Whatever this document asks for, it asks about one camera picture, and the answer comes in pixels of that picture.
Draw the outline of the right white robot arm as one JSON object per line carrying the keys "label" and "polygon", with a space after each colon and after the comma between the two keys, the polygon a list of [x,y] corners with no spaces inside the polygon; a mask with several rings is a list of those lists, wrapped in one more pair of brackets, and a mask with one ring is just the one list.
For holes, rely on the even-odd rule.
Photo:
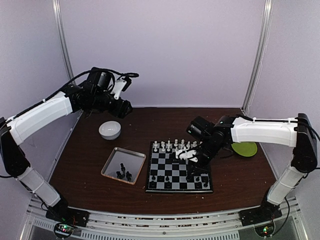
{"label": "right white robot arm", "polygon": [[317,141],[320,137],[304,113],[280,119],[224,115],[216,123],[198,116],[191,121],[186,131],[200,144],[191,148],[182,147],[171,159],[189,161],[189,177],[204,170],[227,145],[254,142],[292,148],[291,161],[267,190],[262,206],[256,210],[256,216],[261,221],[268,220],[276,212],[276,206],[318,166]]}

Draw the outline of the black knight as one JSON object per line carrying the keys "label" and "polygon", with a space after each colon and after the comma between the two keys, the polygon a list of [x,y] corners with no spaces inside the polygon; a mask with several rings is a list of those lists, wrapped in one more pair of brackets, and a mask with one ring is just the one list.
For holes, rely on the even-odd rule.
{"label": "black knight", "polygon": [[202,183],[201,182],[196,182],[195,183],[195,188],[196,189],[201,189],[202,188]]}

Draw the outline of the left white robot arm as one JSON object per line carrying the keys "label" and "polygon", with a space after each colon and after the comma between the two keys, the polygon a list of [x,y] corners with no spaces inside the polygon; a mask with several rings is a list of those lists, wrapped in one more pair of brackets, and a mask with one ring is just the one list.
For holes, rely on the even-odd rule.
{"label": "left white robot arm", "polygon": [[62,196],[31,165],[21,145],[31,144],[33,135],[41,129],[78,111],[108,112],[123,119],[132,111],[131,103],[120,97],[131,84],[128,76],[119,77],[113,89],[103,89],[98,84],[85,80],[80,85],[67,84],[48,100],[32,107],[21,115],[5,120],[0,128],[0,154],[9,176],[23,183],[32,194],[52,208],[52,213],[61,222],[72,218],[72,211],[61,203]]}

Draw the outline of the wooden tray with mirror base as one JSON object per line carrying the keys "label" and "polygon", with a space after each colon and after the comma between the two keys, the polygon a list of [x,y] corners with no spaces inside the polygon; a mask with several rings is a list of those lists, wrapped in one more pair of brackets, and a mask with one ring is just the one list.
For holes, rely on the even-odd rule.
{"label": "wooden tray with mirror base", "polygon": [[115,147],[100,174],[113,180],[135,185],[146,158],[144,153]]}

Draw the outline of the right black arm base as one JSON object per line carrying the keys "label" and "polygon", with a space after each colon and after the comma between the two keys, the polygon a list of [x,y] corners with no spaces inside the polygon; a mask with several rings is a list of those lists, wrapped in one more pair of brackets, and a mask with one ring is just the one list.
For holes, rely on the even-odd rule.
{"label": "right black arm base", "polygon": [[241,210],[238,214],[242,226],[253,226],[255,233],[262,238],[271,237],[276,232],[274,220],[283,215],[279,209],[273,211],[262,207]]}

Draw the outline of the black and grey chessboard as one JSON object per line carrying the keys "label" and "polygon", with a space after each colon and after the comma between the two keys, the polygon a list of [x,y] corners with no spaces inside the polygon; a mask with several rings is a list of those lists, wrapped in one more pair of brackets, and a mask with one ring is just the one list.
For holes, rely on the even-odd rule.
{"label": "black and grey chessboard", "polygon": [[[158,152],[154,152],[154,142],[150,142],[148,168],[146,174],[145,191],[147,193],[188,193],[188,194],[210,194],[214,192],[211,168],[208,167],[208,173],[202,173],[196,175],[187,180],[187,169],[189,168],[187,161],[172,162],[171,155],[175,154],[176,148],[171,145],[171,152],[162,152],[161,143],[158,143]],[[165,181],[166,176],[169,176],[169,181]],[[208,177],[208,181],[202,181],[202,177]],[[149,188],[149,183],[155,182],[155,188]],[[171,188],[165,188],[165,183],[171,182]],[[195,183],[201,183],[202,188],[196,189]]]}

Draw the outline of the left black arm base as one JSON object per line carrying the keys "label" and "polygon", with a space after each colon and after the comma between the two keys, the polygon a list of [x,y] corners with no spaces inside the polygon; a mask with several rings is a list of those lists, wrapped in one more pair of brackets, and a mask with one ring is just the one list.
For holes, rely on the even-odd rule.
{"label": "left black arm base", "polygon": [[45,217],[56,221],[53,227],[53,233],[58,239],[65,240],[69,238],[80,228],[87,226],[90,213],[85,210],[68,208],[64,215],[58,214],[53,210],[47,210]]}

